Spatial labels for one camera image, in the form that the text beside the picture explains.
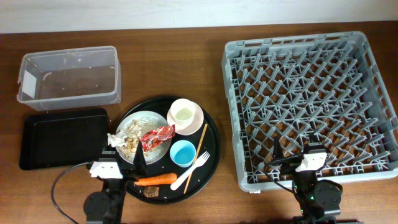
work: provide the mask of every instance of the carrot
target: carrot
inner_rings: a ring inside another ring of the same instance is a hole
[[[177,181],[177,175],[174,173],[162,174],[156,177],[141,178],[134,183],[138,186],[151,186],[161,184],[172,184]]]

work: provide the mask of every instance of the wooden chopstick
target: wooden chopstick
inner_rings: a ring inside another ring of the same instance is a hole
[[[193,159],[193,163],[195,163],[197,158],[198,158],[200,147],[201,147],[201,143],[203,142],[203,138],[205,137],[205,134],[206,134],[206,129],[207,129],[207,123],[205,124],[205,127],[203,128],[203,132],[201,133],[199,145],[197,147],[197,154],[195,155],[195,158]],[[189,177],[188,177],[187,184],[185,185],[185,189],[184,189],[184,194],[187,192],[189,181],[191,180],[191,176],[192,176],[192,174],[190,174]]]

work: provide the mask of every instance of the plastic dish rack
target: plastic dish rack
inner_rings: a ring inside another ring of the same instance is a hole
[[[271,161],[315,133],[330,151],[322,179],[358,182],[398,175],[398,119],[369,42],[361,32],[228,42],[222,61],[238,184],[243,191],[291,187]]]

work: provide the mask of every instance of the red snack wrapper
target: red snack wrapper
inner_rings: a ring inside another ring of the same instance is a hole
[[[142,143],[142,148],[144,152],[152,151],[156,146],[162,144],[163,142],[169,140],[175,136],[175,126],[163,126],[158,129],[148,131],[140,141]]]

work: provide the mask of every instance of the white plastic fork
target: white plastic fork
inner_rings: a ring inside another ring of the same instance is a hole
[[[181,186],[182,183],[184,183],[185,179],[188,178],[188,176],[198,167],[203,166],[204,163],[207,161],[207,159],[210,157],[210,154],[208,152],[203,153],[198,159],[197,161],[191,166],[191,168],[189,168],[187,171],[185,171],[185,173],[183,173],[178,179],[177,181],[175,181],[174,183],[172,183],[172,185],[170,185],[170,188],[172,190],[176,190],[177,188],[179,188]]]

